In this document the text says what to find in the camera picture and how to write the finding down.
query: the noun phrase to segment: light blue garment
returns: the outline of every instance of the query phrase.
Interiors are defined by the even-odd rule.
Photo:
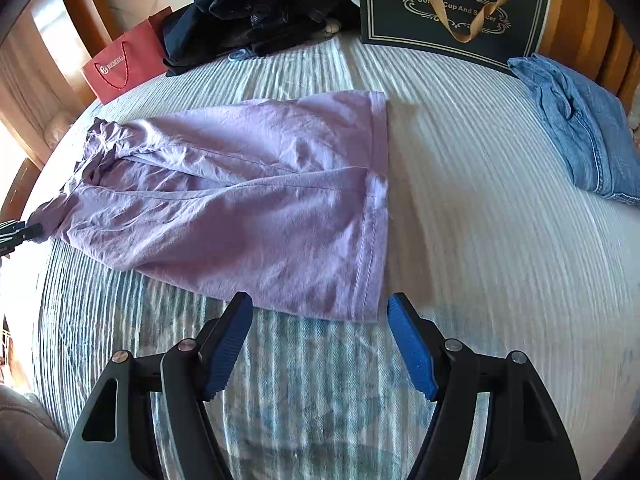
[[[577,187],[640,205],[640,156],[615,95],[539,54],[509,66],[530,89],[545,130]]]

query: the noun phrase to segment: striped fabric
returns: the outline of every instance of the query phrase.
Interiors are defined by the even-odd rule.
[[[478,352],[525,351],[592,478],[638,408],[640,219],[569,185],[517,79],[337,36],[156,78],[88,110],[70,135],[81,146],[94,114],[124,122],[354,88],[388,97],[386,293],[404,290],[445,336]],[[223,309],[59,241],[42,288],[36,386],[67,435],[114,351],[165,351]],[[230,383],[207,409],[238,479],[391,480],[408,474],[433,407],[412,389],[384,316],[364,325],[256,309]],[[464,479],[474,477],[486,411],[481,396]],[[177,479],[157,398],[154,421]]]

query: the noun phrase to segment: red rope handle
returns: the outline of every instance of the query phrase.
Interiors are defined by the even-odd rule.
[[[116,90],[124,90],[125,87],[127,86],[127,83],[129,82],[129,63],[127,62],[127,53],[124,51],[124,44],[125,44],[124,41],[120,44],[120,46],[122,47],[122,57],[124,58],[124,69],[126,70],[124,85],[116,86],[111,81],[108,81],[107,78],[105,78],[105,76],[100,71],[100,68],[98,68],[100,64],[94,63],[95,69],[98,71],[98,75],[104,80],[105,83],[107,83],[107,85],[115,88]]]

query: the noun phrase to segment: silver bolt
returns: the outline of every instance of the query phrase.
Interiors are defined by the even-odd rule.
[[[460,352],[462,350],[462,343],[457,339],[447,339],[444,342],[444,348],[449,352]]]
[[[111,358],[114,363],[118,364],[123,363],[127,359],[129,359],[129,353],[126,350],[118,350]]]
[[[180,352],[190,352],[191,350],[196,348],[196,345],[197,343],[195,339],[183,339],[178,343],[178,350]]]
[[[518,363],[519,365],[523,365],[527,362],[527,356],[521,352],[520,350],[516,350],[511,354],[511,359],[513,359],[514,363]]]

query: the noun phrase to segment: red paper bag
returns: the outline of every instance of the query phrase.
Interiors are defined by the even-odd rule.
[[[162,20],[171,7],[161,10],[125,32],[82,67],[82,75],[105,105],[132,88],[166,72]]]

